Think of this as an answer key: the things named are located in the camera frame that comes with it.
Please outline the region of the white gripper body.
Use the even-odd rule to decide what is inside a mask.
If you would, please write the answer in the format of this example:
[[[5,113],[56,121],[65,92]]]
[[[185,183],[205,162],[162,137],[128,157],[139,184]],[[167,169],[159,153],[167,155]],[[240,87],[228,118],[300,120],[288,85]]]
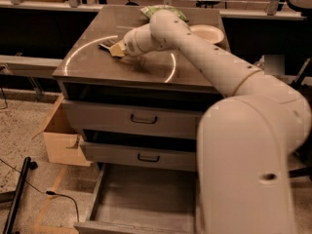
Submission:
[[[128,55],[137,57],[144,54],[144,51],[139,47],[137,43],[137,30],[132,29],[127,32],[123,38],[123,42]]]

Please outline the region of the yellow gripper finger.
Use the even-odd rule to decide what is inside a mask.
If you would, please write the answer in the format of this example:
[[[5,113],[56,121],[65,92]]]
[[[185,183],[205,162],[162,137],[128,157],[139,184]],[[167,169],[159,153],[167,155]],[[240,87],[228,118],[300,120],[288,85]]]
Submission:
[[[109,48],[109,53],[115,58],[122,58],[127,54],[126,46],[123,41],[113,44]]]

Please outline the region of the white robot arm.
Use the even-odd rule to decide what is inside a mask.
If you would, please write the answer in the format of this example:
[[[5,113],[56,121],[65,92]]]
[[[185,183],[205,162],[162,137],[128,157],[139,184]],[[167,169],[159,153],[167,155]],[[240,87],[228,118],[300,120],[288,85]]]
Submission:
[[[179,50],[222,94],[202,116],[197,167],[203,234],[296,234],[288,156],[311,131],[306,98],[194,34],[169,10],[127,32],[114,57]]]

